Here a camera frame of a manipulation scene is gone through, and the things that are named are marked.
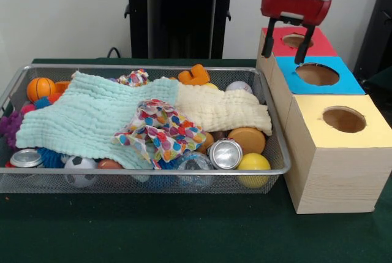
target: wire mesh basket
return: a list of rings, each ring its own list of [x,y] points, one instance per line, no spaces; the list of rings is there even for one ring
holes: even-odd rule
[[[32,64],[20,69],[0,98],[2,117],[20,110],[28,102],[26,88],[36,77],[48,77],[54,82],[70,80],[75,71],[116,78],[135,69],[146,69],[151,80],[176,77],[189,67],[104,66],[104,65],[46,65]],[[280,175],[291,166],[286,142],[277,118],[264,75],[248,67],[207,67],[220,90],[234,81],[249,84],[261,104],[268,106],[273,134],[266,141],[264,157],[271,170],[100,170],[100,169],[22,169],[5,168],[13,151],[4,137],[0,139],[0,192],[15,193],[267,193]],[[90,186],[79,188],[77,181],[87,179]],[[252,182],[264,185],[248,188]]]

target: white wall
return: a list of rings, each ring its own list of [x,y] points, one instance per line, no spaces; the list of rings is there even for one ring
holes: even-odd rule
[[[333,0],[322,29],[353,67],[375,0]],[[225,58],[255,58],[261,0],[232,0]],[[96,58],[117,46],[130,55],[128,0],[0,0],[0,91],[33,58]]]

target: red box top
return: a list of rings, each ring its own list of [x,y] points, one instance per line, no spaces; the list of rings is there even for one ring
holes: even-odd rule
[[[274,48],[275,56],[295,56],[297,47],[306,34],[307,29],[304,27],[277,27],[274,30]],[[316,28],[312,37],[311,47],[307,51],[307,56],[337,56],[328,38],[322,33],[320,28]]]

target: silver can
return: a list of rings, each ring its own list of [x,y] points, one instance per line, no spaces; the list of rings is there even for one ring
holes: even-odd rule
[[[207,155],[215,169],[236,169],[243,158],[243,149],[232,139],[221,139],[210,146]]]
[[[18,168],[41,168],[43,167],[41,155],[37,150],[27,148],[12,155],[10,163]]]

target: wooden box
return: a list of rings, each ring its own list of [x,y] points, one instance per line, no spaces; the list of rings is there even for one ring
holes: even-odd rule
[[[392,169],[392,130],[369,96],[295,95],[285,135],[297,213],[374,210]]]
[[[278,56],[295,56],[297,48],[300,46],[306,33],[303,27],[276,27],[274,30],[274,47],[270,58],[262,56],[264,47],[265,34],[268,28],[262,29],[260,44],[257,55],[257,67],[263,71],[268,84],[270,85],[272,71],[276,66],[276,57]],[[316,28],[314,35],[307,51],[308,56],[337,56],[336,51],[322,33],[320,28]]]
[[[364,94],[355,77],[337,56],[307,56],[298,66],[294,57],[277,57],[270,90],[285,130],[293,94]]]

